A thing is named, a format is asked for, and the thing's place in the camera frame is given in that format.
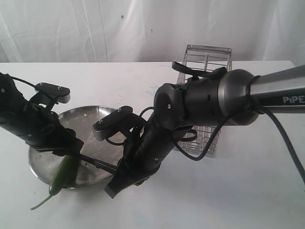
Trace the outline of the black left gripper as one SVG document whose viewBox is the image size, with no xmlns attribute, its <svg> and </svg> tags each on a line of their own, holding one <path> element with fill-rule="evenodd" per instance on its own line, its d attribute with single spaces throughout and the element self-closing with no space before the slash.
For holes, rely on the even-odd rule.
<svg viewBox="0 0 305 229">
<path fill-rule="evenodd" d="M 52 152 L 56 156 L 80 153 L 84 142 L 76 137 L 73 130 L 61 125 L 57 114 L 24 102 L 21 118 L 21 139 L 37 152 Z"/>
</svg>

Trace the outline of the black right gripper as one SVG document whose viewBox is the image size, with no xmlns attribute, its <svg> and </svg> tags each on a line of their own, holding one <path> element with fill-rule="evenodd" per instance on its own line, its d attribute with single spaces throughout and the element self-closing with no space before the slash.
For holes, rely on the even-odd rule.
<svg viewBox="0 0 305 229">
<path fill-rule="evenodd" d="M 155 174 L 162 161 L 191 129 L 189 125 L 169 130 L 163 127 L 152 114 L 145 123 L 142 135 L 134 135 L 124 147 L 121 159 L 115 174 L 105 188 L 105 192 L 115 198 L 124 189 L 131 185 L 140 185 Z"/>
</svg>

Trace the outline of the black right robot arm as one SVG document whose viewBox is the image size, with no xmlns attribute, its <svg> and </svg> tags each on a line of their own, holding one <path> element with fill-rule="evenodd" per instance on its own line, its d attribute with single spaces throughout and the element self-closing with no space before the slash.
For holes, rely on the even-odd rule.
<svg viewBox="0 0 305 229">
<path fill-rule="evenodd" d="M 117 132 L 125 135 L 119 160 L 106 193 L 115 197 L 132 185 L 140 185 L 155 174 L 162 161 L 180 141 L 192 141 L 194 126 L 214 126 L 210 146 L 225 126 L 253 123 L 258 115 L 268 115 L 279 130 L 301 177 L 305 170 L 276 113 L 305 111 L 305 68 L 294 67 L 263 76 L 243 69 L 212 72 L 195 71 L 179 63 L 173 68 L 189 74 L 184 84 L 165 83 L 158 88 L 148 120 L 123 106 L 106 116 L 102 137 Z"/>
</svg>

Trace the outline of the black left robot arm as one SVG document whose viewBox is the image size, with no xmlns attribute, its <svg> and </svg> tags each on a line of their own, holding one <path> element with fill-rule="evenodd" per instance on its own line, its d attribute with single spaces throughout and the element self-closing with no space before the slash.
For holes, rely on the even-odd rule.
<svg viewBox="0 0 305 229">
<path fill-rule="evenodd" d="M 36 94 L 26 100 L 15 80 L 9 74 L 0 75 L 0 126 L 38 152 L 52 151 L 58 156 L 79 153 L 83 142 L 74 130 L 62 126 L 52 110 L 55 104 L 70 100 L 69 88 L 38 83 Z"/>
</svg>

